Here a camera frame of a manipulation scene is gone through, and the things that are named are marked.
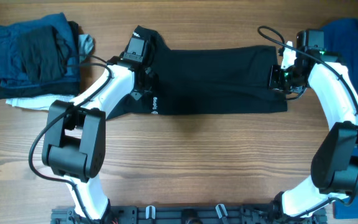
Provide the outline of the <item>black polo shirt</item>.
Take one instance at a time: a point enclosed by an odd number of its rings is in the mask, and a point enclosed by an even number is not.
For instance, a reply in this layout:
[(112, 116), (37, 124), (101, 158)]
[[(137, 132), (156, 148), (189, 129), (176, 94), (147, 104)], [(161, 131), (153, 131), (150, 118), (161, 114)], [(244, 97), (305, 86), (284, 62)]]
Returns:
[(137, 26), (133, 37), (149, 44), (143, 71), (151, 82), (139, 100), (126, 95), (108, 114), (188, 115), (279, 113), (284, 94), (269, 90), (276, 49), (255, 45), (220, 50), (172, 50), (152, 29)]

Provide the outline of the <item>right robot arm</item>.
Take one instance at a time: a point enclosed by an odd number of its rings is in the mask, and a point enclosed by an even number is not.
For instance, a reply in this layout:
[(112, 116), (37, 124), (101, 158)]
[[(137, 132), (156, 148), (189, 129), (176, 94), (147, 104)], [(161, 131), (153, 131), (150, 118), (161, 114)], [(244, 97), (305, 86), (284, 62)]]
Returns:
[(332, 202), (350, 205), (358, 196), (358, 95), (341, 55), (325, 49), (323, 31), (303, 30), (296, 44), (278, 44), (283, 60), (271, 68), (268, 87), (295, 98), (314, 90), (329, 126), (310, 176), (272, 201), (271, 219), (289, 223)]

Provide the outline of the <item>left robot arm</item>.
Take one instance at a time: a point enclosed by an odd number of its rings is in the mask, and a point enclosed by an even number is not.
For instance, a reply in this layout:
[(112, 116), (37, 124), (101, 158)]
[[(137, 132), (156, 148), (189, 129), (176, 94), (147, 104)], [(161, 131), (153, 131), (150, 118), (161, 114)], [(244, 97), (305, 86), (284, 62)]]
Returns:
[(104, 73), (88, 90), (69, 102), (52, 103), (42, 162), (51, 168), (51, 181), (67, 185), (74, 206), (52, 210), (52, 223), (114, 223), (110, 201), (99, 172), (106, 155), (106, 118), (125, 98), (141, 99), (152, 89), (149, 68), (151, 40), (132, 37), (120, 57), (101, 64)]

